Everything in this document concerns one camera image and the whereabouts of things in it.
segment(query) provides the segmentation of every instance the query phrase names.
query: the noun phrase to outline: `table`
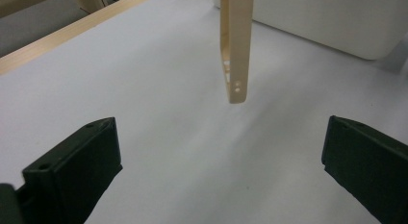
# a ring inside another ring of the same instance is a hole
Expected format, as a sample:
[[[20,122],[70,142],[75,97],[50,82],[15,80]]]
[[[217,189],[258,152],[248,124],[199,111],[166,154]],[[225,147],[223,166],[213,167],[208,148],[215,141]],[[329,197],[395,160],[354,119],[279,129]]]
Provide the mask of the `table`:
[[[408,37],[363,61],[254,23],[230,105],[212,0],[149,0],[0,76],[0,181],[115,116],[123,171],[87,223],[378,223],[323,170],[330,115],[408,143]]]

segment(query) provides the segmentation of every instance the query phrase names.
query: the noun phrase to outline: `table surface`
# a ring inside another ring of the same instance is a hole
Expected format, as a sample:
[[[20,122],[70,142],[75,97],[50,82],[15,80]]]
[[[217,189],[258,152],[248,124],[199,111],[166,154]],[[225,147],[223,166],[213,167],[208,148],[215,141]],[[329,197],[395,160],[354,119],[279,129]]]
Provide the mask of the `table surface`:
[[[0,182],[116,117],[123,171],[87,223],[378,223],[323,170],[330,115],[408,143],[408,38],[368,62],[254,23],[227,102],[212,0],[149,0],[0,76]]]

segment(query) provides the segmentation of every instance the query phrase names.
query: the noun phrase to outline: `black object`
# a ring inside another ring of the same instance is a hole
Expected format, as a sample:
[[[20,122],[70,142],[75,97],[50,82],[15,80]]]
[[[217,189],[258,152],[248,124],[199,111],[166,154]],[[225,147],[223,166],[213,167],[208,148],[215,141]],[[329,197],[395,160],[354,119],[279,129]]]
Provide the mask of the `black object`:
[[[381,223],[408,223],[408,146],[373,128],[330,117],[325,170]]]
[[[82,224],[122,169],[115,119],[94,121],[0,185],[0,224]]]

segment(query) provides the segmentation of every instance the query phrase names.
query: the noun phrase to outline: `gray floor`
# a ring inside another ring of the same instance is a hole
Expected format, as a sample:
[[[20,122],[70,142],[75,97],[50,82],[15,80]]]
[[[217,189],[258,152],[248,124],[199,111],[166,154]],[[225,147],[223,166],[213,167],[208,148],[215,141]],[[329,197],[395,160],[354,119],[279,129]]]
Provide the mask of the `gray floor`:
[[[47,0],[0,18],[0,57],[87,15],[75,0]]]

